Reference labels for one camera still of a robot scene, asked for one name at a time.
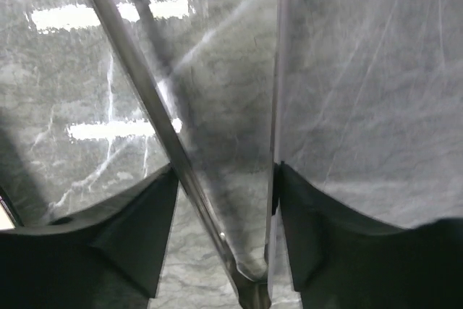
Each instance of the metal strip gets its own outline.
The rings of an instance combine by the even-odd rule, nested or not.
[[[219,253],[225,266],[227,276],[237,293],[240,304],[242,304],[244,308],[249,309],[267,308],[256,307],[253,304],[256,302],[256,295],[258,295],[258,293],[254,289],[251,293],[251,285],[256,283],[239,272],[236,260],[226,241],[226,235],[219,226],[211,202],[203,192],[193,171],[190,159],[172,127],[169,115],[156,89],[155,80],[148,68],[148,63],[124,26],[123,19],[116,8],[115,1],[91,1],[111,41],[114,51],[126,69],[129,79],[140,97],[141,103],[146,108],[148,118],[155,128],[158,139],[161,141],[171,161],[172,168],[176,172],[184,191],[192,202],[192,205],[197,211],[197,214]]]
[[[276,230],[280,219],[278,198],[273,194],[273,173],[275,165],[281,162],[281,118],[284,97],[284,76],[288,65],[289,23],[291,18],[291,0],[278,0],[277,39],[273,75],[272,120],[270,136],[271,167],[268,181],[266,258],[268,263],[268,293],[273,292],[273,273],[276,257]]]

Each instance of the gray marble surface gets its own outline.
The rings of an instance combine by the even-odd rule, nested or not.
[[[116,1],[240,266],[261,273],[276,0],[153,0],[155,38],[136,0]],[[292,0],[284,159],[385,221],[462,215],[462,5]],[[0,7],[0,180],[26,224],[86,208],[168,161],[86,0]],[[273,307],[299,308],[283,238]],[[183,192],[150,307],[238,308]]]

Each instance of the tongs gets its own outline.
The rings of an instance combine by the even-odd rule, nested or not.
[[[287,24],[289,0],[278,1],[278,40],[275,58],[273,87],[270,180],[268,183],[268,212],[266,230],[266,260],[268,269],[262,279],[252,279],[238,269],[236,258],[229,246],[227,235],[220,227],[213,206],[204,193],[199,180],[160,97],[154,76],[139,46],[124,26],[114,0],[91,0],[94,10],[106,31],[111,45],[127,72],[129,81],[145,107],[150,123],[156,130],[171,165],[182,183],[185,193],[202,221],[206,232],[223,263],[225,272],[244,309],[268,309],[271,306],[272,278],[275,264],[276,225],[279,220],[278,200],[273,196],[273,168],[281,160],[281,108],[283,79],[287,63]]]

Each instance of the silver metal bar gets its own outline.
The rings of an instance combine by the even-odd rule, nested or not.
[[[278,0],[277,4],[277,39],[273,74],[272,121],[270,136],[271,165],[268,181],[266,259],[268,263],[268,293],[271,298],[273,273],[276,257],[276,229],[280,219],[279,208],[275,210],[273,197],[273,173],[275,164],[281,162],[281,118],[284,104],[284,77],[288,66],[289,25],[291,20],[291,0]]]
[[[237,293],[240,305],[245,309],[268,309],[270,300],[266,293],[266,287],[263,287],[260,282],[254,282],[247,278],[237,268],[237,262],[226,241],[226,235],[218,223],[211,202],[203,192],[190,159],[172,127],[148,63],[124,26],[115,1],[91,1],[114,51],[126,69],[141,103],[146,108],[148,118],[156,130],[158,139],[161,141],[184,191],[218,251],[227,276]]]

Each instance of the metal tweezers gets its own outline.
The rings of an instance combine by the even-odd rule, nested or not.
[[[271,306],[272,278],[275,265],[276,225],[279,210],[275,209],[273,199],[273,167],[281,160],[281,108],[283,96],[283,79],[286,71],[287,33],[289,21],[289,0],[278,0],[278,38],[275,58],[272,126],[271,126],[271,160],[270,180],[268,183],[268,210],[266,230],[266,259],[268,269],[263,279],[252,279],[244,275],[237,266],[237,261],[229,246],[225,232],[218,223],[213,206],[204,193],[192,168],[188,155],[178,138],[157,90],[154,77],[139,46],[133,41],[124,26],[123,19],[114,0],[91,0],[94,10],[106,31],[111,45],[125,68],[129,81],[137,92],[140,102],[145,107],[148,118],[156,130],[166,155],[182,183],[207,233],[224,265],[225,272],[244,309],[268,309]]]

